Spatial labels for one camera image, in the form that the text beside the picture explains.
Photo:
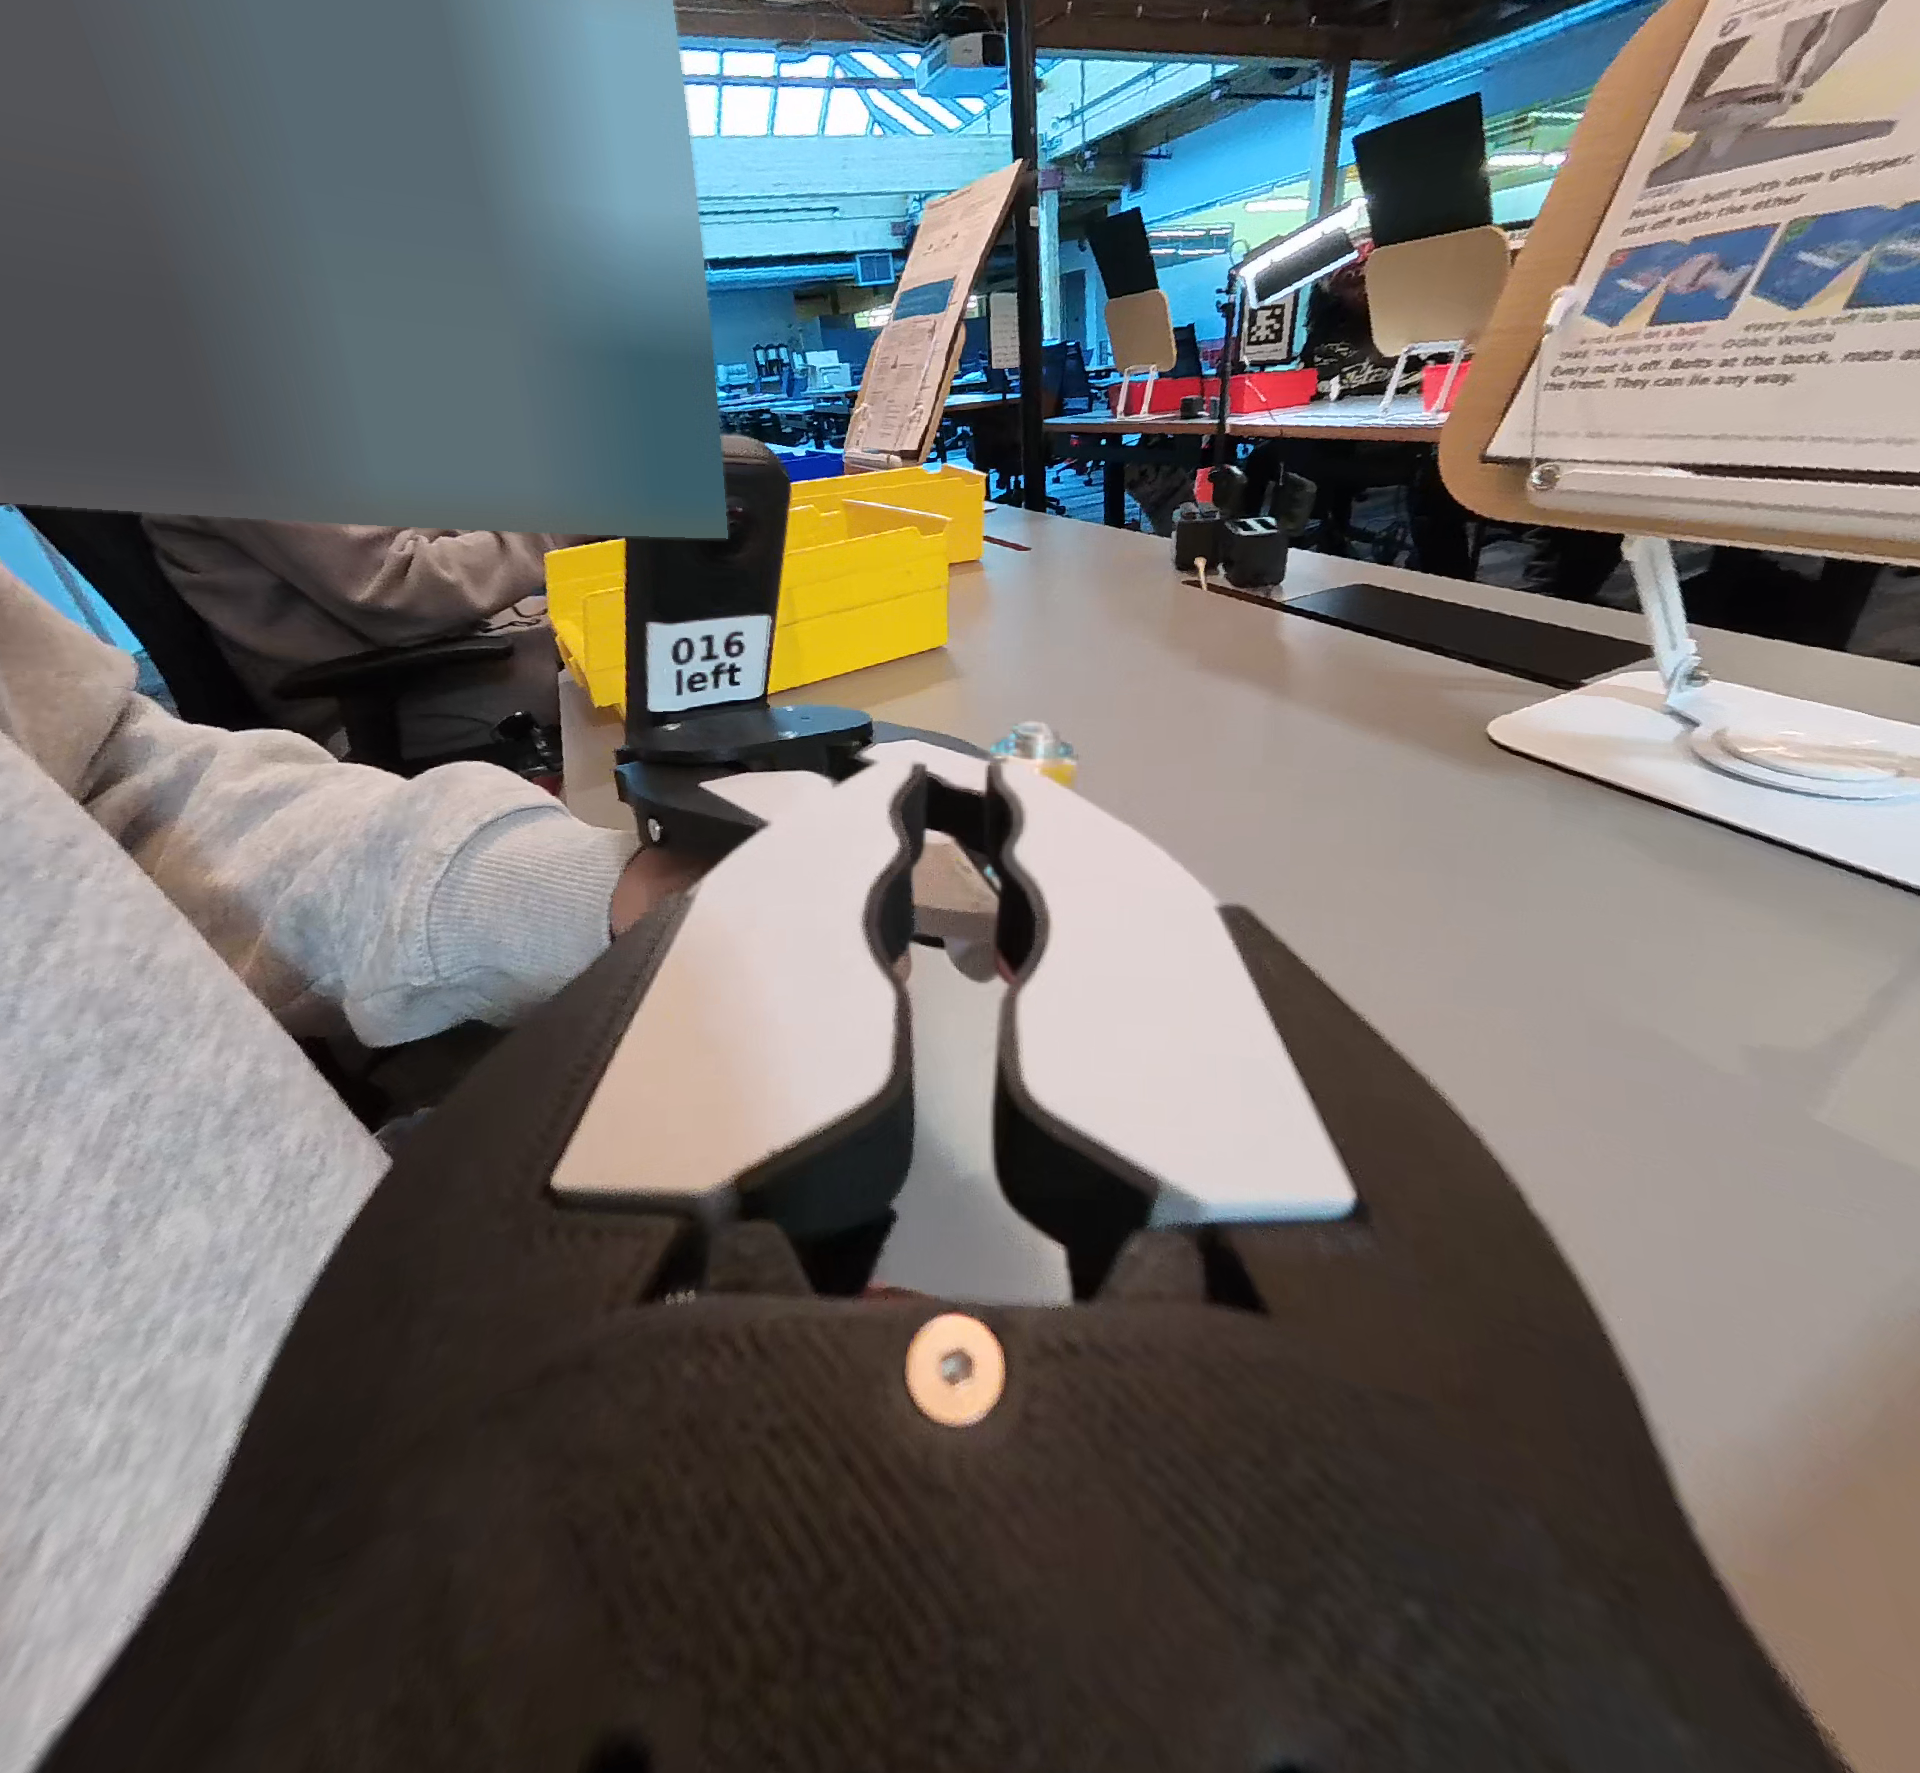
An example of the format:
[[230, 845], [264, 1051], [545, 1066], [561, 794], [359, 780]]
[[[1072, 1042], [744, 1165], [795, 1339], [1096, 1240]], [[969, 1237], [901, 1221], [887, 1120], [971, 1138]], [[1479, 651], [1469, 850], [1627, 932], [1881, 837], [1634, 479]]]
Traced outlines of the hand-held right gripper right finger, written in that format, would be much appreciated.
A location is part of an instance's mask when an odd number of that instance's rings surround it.
[[1093, 1298], [1144, 1232], [1336, 1224], [1356, 1185], [1212, 892], [1162, 845], [997, 759], [992, 1151]]

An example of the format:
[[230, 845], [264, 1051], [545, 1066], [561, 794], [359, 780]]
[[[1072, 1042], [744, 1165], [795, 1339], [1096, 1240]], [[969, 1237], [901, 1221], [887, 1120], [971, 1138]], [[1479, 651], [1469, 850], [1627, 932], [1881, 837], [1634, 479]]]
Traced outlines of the yellow plastic bin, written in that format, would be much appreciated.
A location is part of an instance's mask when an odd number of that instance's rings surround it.
[[[840, 679], [948, 642], [948, 522], [848, 502], [802, 506], [784, 550], [774, 693]], [[548, 554], [548, 616], [564, 663], [598, 709], [624, 707], [624, 544]]]
[[948, 520], [948, 561], [960, 566], [980, 560], [988, 491], [984, 474], [948, 461], [796, 480], [791, 499], [795, 506], [854, 501], [941, 516]]

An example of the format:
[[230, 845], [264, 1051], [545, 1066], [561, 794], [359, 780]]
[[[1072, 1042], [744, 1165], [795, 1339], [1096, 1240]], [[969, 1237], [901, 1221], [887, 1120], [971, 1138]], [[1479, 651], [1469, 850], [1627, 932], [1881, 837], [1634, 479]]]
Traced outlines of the brown cardboard sign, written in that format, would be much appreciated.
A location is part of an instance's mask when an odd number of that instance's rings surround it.
[[927, 460], [961, 358], [967, 300], [1025, 175], [1025, 159], [1014, 158], [921, 210], [891, 317], [858, 386], [843, 447], [848, 474]]

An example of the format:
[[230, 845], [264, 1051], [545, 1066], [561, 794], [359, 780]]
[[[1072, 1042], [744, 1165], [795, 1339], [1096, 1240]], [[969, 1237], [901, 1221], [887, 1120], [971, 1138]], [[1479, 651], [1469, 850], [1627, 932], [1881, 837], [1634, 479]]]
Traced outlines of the black support pole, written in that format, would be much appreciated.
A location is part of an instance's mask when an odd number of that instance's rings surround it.
[[1019, 502], [1025, 513], [1046, 513], [1037, 34], [1034, 0], [1005, 0], [1005, 11], [1010, 148], [1019, 163], [1010, 212], [1019, 340]]

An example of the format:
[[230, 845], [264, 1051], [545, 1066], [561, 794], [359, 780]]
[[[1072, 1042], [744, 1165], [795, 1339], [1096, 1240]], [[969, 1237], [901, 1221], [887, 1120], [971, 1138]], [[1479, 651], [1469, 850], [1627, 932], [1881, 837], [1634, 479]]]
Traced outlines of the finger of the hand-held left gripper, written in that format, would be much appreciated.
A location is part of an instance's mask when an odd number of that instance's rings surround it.
[[910, 868], [912, 937], [949, 956], [992, 956], [999, 888], [971, 853], [945, 833], [929, 833]]
[[854, 787], [877, 774], [872, 753], [848, 756], [834, 770], [753, 768], [721, 773], [692, 794], [699, 836], [836, 836], [852, 825]]

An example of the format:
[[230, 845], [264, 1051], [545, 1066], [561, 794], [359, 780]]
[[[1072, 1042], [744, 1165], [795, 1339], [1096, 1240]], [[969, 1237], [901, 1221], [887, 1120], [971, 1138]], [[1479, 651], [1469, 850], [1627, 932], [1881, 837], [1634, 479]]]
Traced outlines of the person's left hand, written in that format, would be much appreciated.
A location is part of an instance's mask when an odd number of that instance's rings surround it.
[[662, 845], [637, 848], [618, 873], [608, 901], [608, 935], [618, 937], [673, 897], [684, 897], [707, 866], [697, 855]]

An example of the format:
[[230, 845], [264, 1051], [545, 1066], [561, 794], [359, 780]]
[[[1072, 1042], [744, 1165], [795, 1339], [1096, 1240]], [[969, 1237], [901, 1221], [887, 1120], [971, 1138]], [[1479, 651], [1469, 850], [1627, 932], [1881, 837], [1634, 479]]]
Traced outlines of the black desk strip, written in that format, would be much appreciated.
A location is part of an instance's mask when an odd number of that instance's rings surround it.
[[1237, 589], [1215, 589], [1212, 594], [1553, 690], [1573, 690], [1650, 659], [1642, 643], [1626, 638], [1395, 587], [1341, 584], [1291, 599]]

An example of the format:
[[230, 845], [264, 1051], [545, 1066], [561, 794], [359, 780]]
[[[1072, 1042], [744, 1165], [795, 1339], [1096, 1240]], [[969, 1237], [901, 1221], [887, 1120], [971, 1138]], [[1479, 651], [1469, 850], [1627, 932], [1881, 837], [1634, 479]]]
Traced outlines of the grey desk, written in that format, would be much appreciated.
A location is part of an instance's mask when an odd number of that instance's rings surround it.
[[1854, 1769], [1916, 1769], [1916, 897], [1497, 749], [1537, 687], [997, 511], [948, 645], [795, 693], [1078, 787], [1499, 1157], [1701, 1544]]

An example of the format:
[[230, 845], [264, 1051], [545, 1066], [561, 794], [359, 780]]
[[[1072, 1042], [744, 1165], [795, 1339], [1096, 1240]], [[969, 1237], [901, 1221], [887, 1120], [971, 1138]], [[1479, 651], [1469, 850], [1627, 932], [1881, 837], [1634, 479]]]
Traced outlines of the printed instruction sheet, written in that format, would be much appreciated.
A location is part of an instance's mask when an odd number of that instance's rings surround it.
[[1705, 0], [1492, 455], [1916, 474], [1918, 0]]

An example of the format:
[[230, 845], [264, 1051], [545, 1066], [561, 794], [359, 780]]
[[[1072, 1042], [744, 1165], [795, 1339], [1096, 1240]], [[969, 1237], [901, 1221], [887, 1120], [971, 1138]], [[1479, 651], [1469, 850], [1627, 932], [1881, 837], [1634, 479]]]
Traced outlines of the person's left forearm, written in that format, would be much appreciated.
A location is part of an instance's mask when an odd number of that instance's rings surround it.
[[82, 816], [290, 1030], [506, 1028], [613, 941], [626, 833], [483, 763], [404, 780], [186, 724], [3, 571], [3, 774]]

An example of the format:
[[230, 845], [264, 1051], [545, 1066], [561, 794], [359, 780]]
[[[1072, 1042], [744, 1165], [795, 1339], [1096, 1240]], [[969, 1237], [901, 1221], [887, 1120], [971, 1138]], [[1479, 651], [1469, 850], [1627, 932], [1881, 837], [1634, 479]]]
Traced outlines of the white bar lamp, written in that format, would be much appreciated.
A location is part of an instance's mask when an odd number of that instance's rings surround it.
[[1341, 269], [1360, 252], [1362, 227], [1344, 208], [1247, 252], [1236, 266], [1236, 282], [1251, 307], [1263, 307]]

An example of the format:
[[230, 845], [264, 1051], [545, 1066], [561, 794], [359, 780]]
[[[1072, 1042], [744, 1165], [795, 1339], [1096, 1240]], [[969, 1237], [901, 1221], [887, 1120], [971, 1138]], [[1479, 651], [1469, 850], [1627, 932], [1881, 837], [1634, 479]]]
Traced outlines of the black office chair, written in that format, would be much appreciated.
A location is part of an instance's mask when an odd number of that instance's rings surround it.
[[[222, 730], [262, 730], [272, 724], [203, 618], [169, 583], [136, 515], [39, 506], [21, 513], [57, 560], [84, 579], [133, 632], [186, 722]], [[328, 704], [352, 761], [415, 774], [425, 761], [404, 749], [400, 701], [433, 679], [498, 665], [509, 656], [501, 634], [355, 654], [287, 675], [276, 687], [273, 701]]]

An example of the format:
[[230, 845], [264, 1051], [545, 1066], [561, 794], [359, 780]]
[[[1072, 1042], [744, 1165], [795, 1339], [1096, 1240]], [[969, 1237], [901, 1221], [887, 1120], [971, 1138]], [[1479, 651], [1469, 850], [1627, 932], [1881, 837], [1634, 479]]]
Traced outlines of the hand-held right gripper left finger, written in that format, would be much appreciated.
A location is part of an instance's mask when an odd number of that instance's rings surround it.
[[912, 1161], [918, 763], [814, 785], [691, 892], [549, 1187], [569, 1208], [823, 1241], [883, 1226]]

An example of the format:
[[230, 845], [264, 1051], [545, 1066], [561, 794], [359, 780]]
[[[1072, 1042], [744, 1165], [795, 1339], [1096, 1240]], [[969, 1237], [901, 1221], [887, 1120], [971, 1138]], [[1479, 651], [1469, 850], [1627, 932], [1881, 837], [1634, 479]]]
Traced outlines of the background desk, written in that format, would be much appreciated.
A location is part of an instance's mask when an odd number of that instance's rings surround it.
[[[1376, 401], [1309, 403], [1296, 409], [1229, 414], [1233, 442], [1379, 442], [1427, 443], [1446, 425], [1446, 413], [1422, 404], [1380, 406]], [[1052, 416], [1043, 421], [1052, 439], [1144, 439], [1205, 442], [1218, 437], [1215, 418], [1183, 416]]]

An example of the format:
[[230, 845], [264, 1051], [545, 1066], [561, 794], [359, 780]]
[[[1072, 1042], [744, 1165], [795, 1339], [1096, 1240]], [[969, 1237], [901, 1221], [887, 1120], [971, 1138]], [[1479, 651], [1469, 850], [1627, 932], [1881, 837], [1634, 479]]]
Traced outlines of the person's torso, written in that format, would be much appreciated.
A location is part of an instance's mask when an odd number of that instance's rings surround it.
[[32, 1769], [200, 1528], [384, 1163], [3, 742], [2, 1746]]

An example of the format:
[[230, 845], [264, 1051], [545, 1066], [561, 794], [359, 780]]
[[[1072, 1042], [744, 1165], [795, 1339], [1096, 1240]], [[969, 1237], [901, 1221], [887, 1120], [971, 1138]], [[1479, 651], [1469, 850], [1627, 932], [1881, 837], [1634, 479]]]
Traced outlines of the wooden document stand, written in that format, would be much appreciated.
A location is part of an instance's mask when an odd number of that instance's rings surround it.
[[1676, 0], [1603, 76], [1441, 433], [1443, 480], [1471, 513], [1622, 538], [1652, 668], [1587, 683], [1487, 732], [1516, 756], [1916, 891], [1916, 728], [1712, 676], [1675, 569], [1678, 541], [1913, 566], [1916, 474], [1492, 455], [1704, 6]]
[[1116, 370], [1110, 416], [1149, 416], [1158, 379], [1172, 377], [1176, 340], [1139, 210], [1090, 220], [1086, 245], [1105, 297], [1103, 324]]
[[1492, 222], [1479, 95], [1356, 133], [1356, 175], [1372, 250], [1366, 314], [1390, 363], [1390, 406], [1413, 359], [1443, 355], [1459, 371], [1479, 345], [1514, 256]]

